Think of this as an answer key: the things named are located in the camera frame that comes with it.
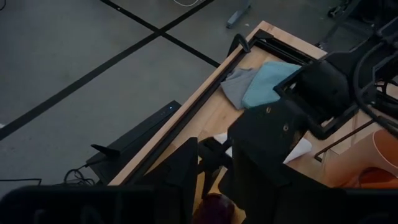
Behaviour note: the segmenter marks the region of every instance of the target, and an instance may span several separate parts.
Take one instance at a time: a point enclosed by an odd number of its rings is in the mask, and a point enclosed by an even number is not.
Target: gray floor
[[[114,0],[162,27],[189,8],[172,0]],[[190,0],[180,0],[188,4]],[[222,62],[233,36],[265,20],[315,43],[333,25],[338,0],[256,0],[234,28],[238,0],[215,0],[169,34]],[[7,124],[151,31],[99,0],[13,0],[0,11],[0,123]],[[340,29],[332,50],[364,37]],[[159,37],[0,142],[0,179],[62,181],[97,143],[107,145],[171,100],[183,103],[214,68]],[[88,177],[94,174],[86,169]],[[25,183],[0,182],[0,196]]]

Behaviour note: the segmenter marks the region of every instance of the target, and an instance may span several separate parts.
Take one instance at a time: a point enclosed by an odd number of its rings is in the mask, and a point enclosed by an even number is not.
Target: wooden tabletop
[[[274,35],[279,40],[295,47],[296,49],[311,55],[314,58],[320,58],[326,54],[323,50],[271,25],[266,22],[261,22],[247,37],[247,40],[251,39],[252,36],[259,30],[262,29],[268,33]],[[141,149],[141,151],[127,164],[127,166],[112,180],[110,185],[119,185],[129,176],[130,172],[138,165],[140,160],[160,141],[161,137],[167,133],[167,131],[177,122],[179,117],[183,115],[189,106],[199,97],[199,95],[210,85],[210,83],[223,71],[223,69],[229,64],[229,62],[238,54],[241,47],[238,47],[210,76],[209,78],[194,92],[194,94],[183,104],[183,106],[170,118],[170,120],[156,133],[156,135]],[[259,68],[264,62],[267,61],[280,61],[279,58],[257,48],[253,47],[251,53],[247,54],[237,66],[238,68]],[[196,115],[191,121],[183,128],[180,134],[172,141],[170,146],[161,154],[161,156],[155,161],[152,167],[148,170],[151,171],[153,168],[158,166],[164,159],[171,155],[179,146],[181,146],[188,138],[197,137],[198,140],[205,139],[216,134],[225,133],[227,128],[241,115],[243,110],[236,110],[233,105],[225,97],[223,91],[218,88],[207,102],[199,109]],[[313,155],[324,147],[333,143],[336,139],[349,133],[354,128],[362,125],[368,120],[368,118],[359,114],[349,121],[341,130],[336,132],[330,138],[325,141],[319,141],[315,139],[310,133],[307,133],[304,137],[308,139],[313,146],[312,152],[302,157],[299,157],[288,163],[288,166],[296,169],[297,171],[318,180],[322,174],[322,165],[320,162],[313,159]],[[372,127],[366,129],[365,133],[359,133],[358,136],[353,136],[351,139],[343,142],[341,145],[336,147],[335,152],[341,152],[343,149],[347,149],[351,144],[365,137],[366,133],[370,133],[377,129],[377,125],[374,124]],[[226,169],[224,168],[218,176],[211,192],[219,192],[218,182],[221,180]],[[200,196],[203,189],[204,174],[198,176],[197,191],[195,195],[194,209],[197,208],[201,202]],[[244,220],[244,212],[236,209],[236,215],[234,217],[234,223],[241,223]]]

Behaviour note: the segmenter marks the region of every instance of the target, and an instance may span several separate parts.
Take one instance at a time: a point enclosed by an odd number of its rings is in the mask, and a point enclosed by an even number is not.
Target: orange object
[[[329,160],[325,164],[322,182],[329,187],[355,187],[358,185],[356,183],[362,182],[362,188],[381,187],[380,181],[386,180],[388,175],[374,170],[364,173],[372,167],[384,170],[392,176],[384,182],[385,187],[395,184],[398,176],[398,140],[384,129],[366,136],[347,151]]]

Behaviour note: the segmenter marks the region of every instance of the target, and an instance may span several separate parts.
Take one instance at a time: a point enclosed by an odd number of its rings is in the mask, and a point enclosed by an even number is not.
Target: gray cloth
[[[226,97],[236,109],[243,109],[242,98],[257,72],[258,69],[237,68],[221,83],[221,88]]]

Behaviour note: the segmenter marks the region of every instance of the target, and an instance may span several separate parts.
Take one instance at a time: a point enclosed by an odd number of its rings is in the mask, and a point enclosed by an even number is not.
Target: blue cloth
[[[274,91],[274,87],[300,67],[285,62],[264,63],[245,92],[242,105],[252,108],[279,100],[280,96]]]

